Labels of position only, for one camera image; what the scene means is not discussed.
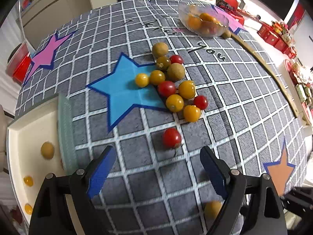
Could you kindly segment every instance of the orange star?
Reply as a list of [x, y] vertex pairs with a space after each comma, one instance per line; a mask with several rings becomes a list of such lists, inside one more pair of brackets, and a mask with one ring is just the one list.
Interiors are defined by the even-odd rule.
[[286, 140], [284, 140], [281, 158], [277, 162], [264, 163], [263, 165], [266, 172], [270, 174], [278, 195], [284, 195], [286, 183], [295, 169], [295, 165], [288, 162]]

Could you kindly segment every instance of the silver screw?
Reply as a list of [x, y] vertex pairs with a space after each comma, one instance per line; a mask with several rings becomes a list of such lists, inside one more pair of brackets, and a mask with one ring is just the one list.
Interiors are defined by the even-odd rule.
[[51, 179], [51, 178], [53, 178], [53, 173], [48, 173], [48, 174], [46, 175], [46, 179]]
[[233, 175], [235, 175], [235, 176], [238, 176], [239, 175], [239, 170], [237, 170], [237, 169], [232, 169], [231, 171], [230, 171]]
[[266, 180], [269, 180], [271, 177], [270, 177], [270, 175], [268, 175], [267, 173], [264, 173], [264, 174], [263, 174], [263, 178], [265, 178]]
[[78, 169], [77, 171], [76, 171], [76, 174], [77, 175], [82, 175], [82, 174], [84, 174], [85, 173], [85, 170], [84, 169]]

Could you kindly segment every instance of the blue star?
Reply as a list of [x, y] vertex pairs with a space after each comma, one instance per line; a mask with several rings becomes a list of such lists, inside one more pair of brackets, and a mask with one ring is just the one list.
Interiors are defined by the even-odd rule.
[[114, 71], [93, 81], [87, 87], [108, 97], [108, 131], [110, 132], [134, 107], [166, 110], [152, 85], [139, 88], [135, 84], [138, 73], [150, 74], [153, 64], [139, 65], [121, 53]]

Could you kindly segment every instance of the blue gripper pad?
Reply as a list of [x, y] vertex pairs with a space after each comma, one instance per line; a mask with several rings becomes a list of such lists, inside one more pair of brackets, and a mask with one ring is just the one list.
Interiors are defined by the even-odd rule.
[[224, 163], [226, 165], [225, 167], [223, 164], [224, 161], [217, 159], [208, 146], [205, 146], [200, 150], [200, 161], [210, 178], [216, 194], [222, 196], [222, 198], [226, 200], [228, 196], [226, 185], [230, 181], [228, 174], [228, 170], [230, 170], [229, 167]]
[[107, 146], [105, 151], [107, 153], [101, 154], [99, 158], [102, 157], [102, 160], [89, 178], [87, 195], [90, 199], [99, 194], [116, 160], [116, 151], [112, 146]]

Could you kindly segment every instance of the white curtain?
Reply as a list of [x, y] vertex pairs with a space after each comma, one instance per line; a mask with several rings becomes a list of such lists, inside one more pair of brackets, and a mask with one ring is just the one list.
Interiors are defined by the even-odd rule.
[[19, 11], [15, 5], [0, 28], [0, 104], [11, 114], [15, 113], [21, 86], [5, 72], [11, 52], [23, 42], [23, 34], [18, 26]]

